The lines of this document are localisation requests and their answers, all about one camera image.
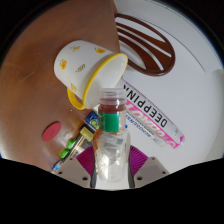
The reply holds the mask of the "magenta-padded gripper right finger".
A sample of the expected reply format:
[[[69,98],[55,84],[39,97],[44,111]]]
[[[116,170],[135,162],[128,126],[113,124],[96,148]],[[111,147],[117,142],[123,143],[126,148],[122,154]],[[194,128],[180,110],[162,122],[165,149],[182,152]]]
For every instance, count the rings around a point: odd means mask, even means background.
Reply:
[[[148,157],[134,146],[130,147],[128,182],[130,188],[140,188],[169,174],[156,157]]]

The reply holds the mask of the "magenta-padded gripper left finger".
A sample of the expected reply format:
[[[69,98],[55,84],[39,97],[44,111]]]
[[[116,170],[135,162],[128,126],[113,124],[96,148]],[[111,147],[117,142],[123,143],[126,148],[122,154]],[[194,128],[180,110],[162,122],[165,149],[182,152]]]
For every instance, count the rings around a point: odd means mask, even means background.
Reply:
[[[56,163],[56,175],[84,188],[96,186],[96,168],[93,148],[85,149],[78,156],[68,156]]]

